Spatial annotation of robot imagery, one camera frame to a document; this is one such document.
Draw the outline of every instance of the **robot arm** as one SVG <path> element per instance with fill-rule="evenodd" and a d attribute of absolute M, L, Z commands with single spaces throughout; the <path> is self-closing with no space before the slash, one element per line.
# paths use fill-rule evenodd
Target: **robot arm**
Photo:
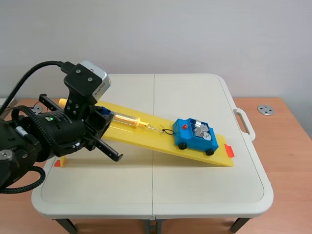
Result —
<path fill-rule="evenodd" d="M 122 158 L 101 140 L 115 114 L 108 111 L 103 115 L 95 106 L 111 81 L 106 72 L 89 61 L 77 65 L 54 61 L 36 65 L 16 85 L 0 109 L 0 115 L 26 79 L 47 65 L 57 65 L 67 74 L 64 78 L 69 89 L 66 105 L 61 109 L 46 94 L 41 94 L 39 101 L 51 112 L 36 115 L 29 107 L 17 106 L 13 108 L 11 121 L 0 119 L 0 193 L 21 193 L 37 187 L 45 174 L 42 168 L 33 166 L 35 162 L 68 155 L 83 147 L 89 151 L 97 147 L 114 161 Z M 39 172 L 40 179 L 23 188 L 6 188 L 28 171 Z"/>

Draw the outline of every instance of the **table leg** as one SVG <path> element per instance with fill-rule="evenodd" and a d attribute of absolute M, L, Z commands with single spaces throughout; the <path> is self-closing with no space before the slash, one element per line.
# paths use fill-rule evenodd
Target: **table leg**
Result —
<path fill-rule="evenodd" d="M 62 219 L 55 219 L 56 222 L 58 222 L 66 231 L 68 231 L 69 234 L 77 234 L 78 231 L 73 225 L 72 221 L 70 221 L 67 218 Z"/>
<path fill-rule="evenodd" d="M 144 223 L 145 234 L 151 234 L 151 232 L 152 232 L 151 221 L 150 220 L 143 220 L 143 223 Z"/>
<path fill-rule="evenodd" d="M 151 234 L 153 230 L 156 230 L 156 234 L 161 234 L 162 222 L 165 219 L 157 219 L 157 220 L 143 220 L 144 222 L 144 230 L 145 234 Z"/>
<path fill-rule="evenodd" d="M 241 227 L 245 225 L 251 218 L 238 218 L 231 226 L 230 231 L 236 233 Z"/>

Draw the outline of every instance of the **table handle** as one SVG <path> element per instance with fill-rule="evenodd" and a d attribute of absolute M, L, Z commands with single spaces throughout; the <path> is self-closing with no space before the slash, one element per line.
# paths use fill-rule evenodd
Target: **table handle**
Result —
<path fill-rule="evenodd" d="M 240 117 L 240 119 L 242 120 L 242 123 L 243 123 L 244 128 L 246 129 L 246 131 L 249 135 L 250 140 L 254 141 L 255 132 L 254 132 L 254 129 L 253 129 L 246 113 L 240 108 L 236 108 L 236 110 L 234 110 L 234 113 L 237 114 Z"/>

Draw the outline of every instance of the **silver coin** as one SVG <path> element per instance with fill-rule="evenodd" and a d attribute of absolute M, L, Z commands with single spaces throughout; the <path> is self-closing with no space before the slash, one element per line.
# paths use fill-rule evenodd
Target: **silver coin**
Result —
<path fill-rule="evenodd" d="M 200 128 L 195 128 L 193 133 L 194 133 L 194 136 L 196 136 L 196 137 L 203 137 L 204 136 L 204 133 Z"/>
<path fill-rule="evenodd" d="M 211 138 L 211 135 L 210 135 L 209 133 L 207 133 L 207 132 L 204 132 L 203 138 L 204 138 L 205 140 L 211 140 L 211 139 L 212 139 L 212 138 Z"/>
<path fill-rule="evenodd" d="M 204 131 L 204 132 L 208 132 L 209 129 L 208 129 L 208 126 L 206 124 L 201 124 L 200 128 Z"/>

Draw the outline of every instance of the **blue toy car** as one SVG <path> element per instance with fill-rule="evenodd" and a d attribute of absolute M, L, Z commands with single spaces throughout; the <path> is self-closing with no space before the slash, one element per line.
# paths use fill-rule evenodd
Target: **blue toy car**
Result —
<path fill-rule="evenodd" d="M 208 123 L 196 119 L 180 119 L 173 124 L 175 144 L 181 150 L 199 150 L 211 156 L 219 147 L 215 133 Z"/>

